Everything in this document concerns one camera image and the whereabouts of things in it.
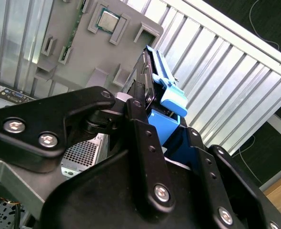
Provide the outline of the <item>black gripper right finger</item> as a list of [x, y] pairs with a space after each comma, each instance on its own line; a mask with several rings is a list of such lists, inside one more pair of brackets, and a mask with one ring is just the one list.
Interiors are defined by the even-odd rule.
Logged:
[[214, 228], [281, 229], [281, 213], [222, 147], [205, 147], [190, 127], [183, 144], [183, 162], [200, 177]]

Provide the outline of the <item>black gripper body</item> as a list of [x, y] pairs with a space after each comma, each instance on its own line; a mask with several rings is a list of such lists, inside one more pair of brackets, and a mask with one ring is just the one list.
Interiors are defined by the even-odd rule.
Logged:
[[43, 205], [41, 229], [212, 229], [214, 224], [196, 176], [182, 165], [166, 162], [176, 205], [153, 214], [139, 196], [129, 154], [116, 156], [59, 185]]

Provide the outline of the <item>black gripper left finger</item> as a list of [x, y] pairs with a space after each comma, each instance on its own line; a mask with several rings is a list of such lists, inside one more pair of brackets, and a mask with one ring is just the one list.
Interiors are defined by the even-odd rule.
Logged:
[[175, 206], [156, 128], [146, 113], [145, 86], [134, 82], [123, 101], [100, 86], [0, 109], [0, 183], [15, 195], [26, 175], [50, 173], [72, 145], [108, 134], [129, 154], [140, 209], [168, 214]]

